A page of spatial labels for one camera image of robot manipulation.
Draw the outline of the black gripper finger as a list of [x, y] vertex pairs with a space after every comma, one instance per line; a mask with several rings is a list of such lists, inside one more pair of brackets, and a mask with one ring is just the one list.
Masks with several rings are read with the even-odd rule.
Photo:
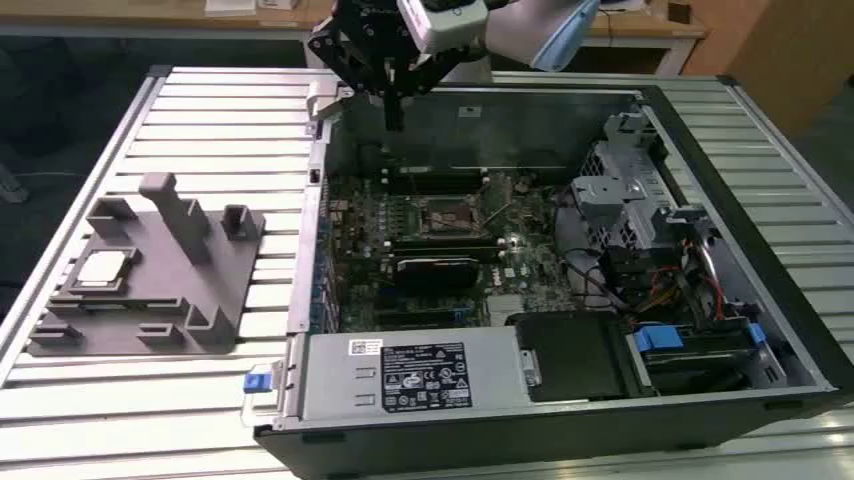
[[356, 58], [356, 51], [340, 29], [335, 18], [327, 18], [314, 29], [308, 40], [311, 52], [320, 58], [339, 78], [356, 93], [366, 93], [378, 99], [383, 107], [384, 126], [392, 130], [392, 81], [383, 66], [368, 66]]
[[403, 100], [428, 93], [454, 67], [462, 62], [462, 50], [451, 49], [430, 55], [418, 63], [415, 58], [395, 60], [392, 78], [392, 130], [404, 129]]

